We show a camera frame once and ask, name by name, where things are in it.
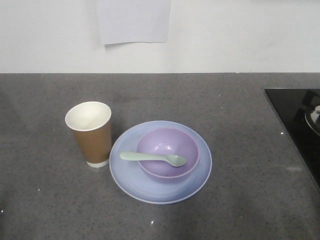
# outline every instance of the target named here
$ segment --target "cup bottom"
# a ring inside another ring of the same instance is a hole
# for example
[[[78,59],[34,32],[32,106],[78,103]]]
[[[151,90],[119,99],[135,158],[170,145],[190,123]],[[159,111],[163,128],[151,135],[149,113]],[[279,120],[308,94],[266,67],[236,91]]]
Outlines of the cup bottom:
[[[105,165],[107,165],[109,162],[109,159],[106,160],[106,161],[103,161],[103,162],[100,162],[100,163],[91,163],[91,162],[86,162],[90,167],[93,167],[93,168],[101,168]]]

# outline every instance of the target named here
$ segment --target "spoon handle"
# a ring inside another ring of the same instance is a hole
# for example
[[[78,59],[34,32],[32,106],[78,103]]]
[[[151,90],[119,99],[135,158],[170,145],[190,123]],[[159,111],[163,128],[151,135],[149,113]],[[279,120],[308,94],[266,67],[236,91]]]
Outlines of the spoon handle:
[[[140,153],[140,152],[132,152],[132,151],[120,152],[120,158],[122,158],[123,160],[129,160],[129,161],[149,161],[149,160],[167,161],[167,159],[164,156],[146,154],[146,153]]]

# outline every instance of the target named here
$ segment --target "spoon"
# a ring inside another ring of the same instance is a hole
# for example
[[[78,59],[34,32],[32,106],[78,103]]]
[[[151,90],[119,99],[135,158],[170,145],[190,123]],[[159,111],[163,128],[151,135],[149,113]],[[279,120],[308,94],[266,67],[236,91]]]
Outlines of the spoon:
[[[181,167],[187,163],[187,159],[183,156],[179,155],[153,155],[153,154],[146,154],[140,152],[132,152],[132,151],[122,151],[120,152],[120,158],[123,160],[129,161],[150,161],[150,160],[157,160],[157,161],[165,161],[171,164],[174,167]]]

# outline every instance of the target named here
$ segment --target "white cup rim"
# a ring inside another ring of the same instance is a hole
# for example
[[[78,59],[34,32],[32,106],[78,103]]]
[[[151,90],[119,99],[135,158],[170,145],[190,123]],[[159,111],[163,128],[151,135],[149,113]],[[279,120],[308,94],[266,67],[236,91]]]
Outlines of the white cup rim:
[[[105,107],[105,109],[106,109],[107,111],[109,111],[107,118],[106,118],[101,124],[99,124],[99,125],[97,125],[97,126],[95,126],[95,127],[92,127],[92,128],[82,129],[82,128],[76,128],[76,127],[72,126],[72,125],[69,123],[69,121],[68,121],[68,117],[70,116],[70,114],[71,114],[73,111],[75,111],[79,106],[87,105],[87,104],[100,104],[100,105],[103,105],[103,106]],[[111,109],[110,109],[110,107],[109,107],[107,104],[105,104],[105,103],[103,103],[103,102],[100,102],[100,101],[85,101],[85,102],[82,102],[82,103],[80,103],[80,104],[75,105],[74,107],[72,107],[72,108],[66,113],[66,115],[65,115],[65,117],[64,117],[64,121],[65,121],[65,124],[66,124],[70,129],[72,129],[72,130],[75,130],[75,131],[78,131],[78,132],[89,132],[89,131],[97,130],[97,129],[103,127],[103,126],[110,120],[111,115],[112,115]]]

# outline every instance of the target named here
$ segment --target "spoon head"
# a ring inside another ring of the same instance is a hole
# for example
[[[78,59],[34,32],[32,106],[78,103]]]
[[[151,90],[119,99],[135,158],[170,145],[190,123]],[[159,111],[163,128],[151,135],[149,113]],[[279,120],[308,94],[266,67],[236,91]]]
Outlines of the spoon head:
[[[187,159],[183,156],[178,155],[166,155],[168,163],[174,167],[181,167],[187,163]]]

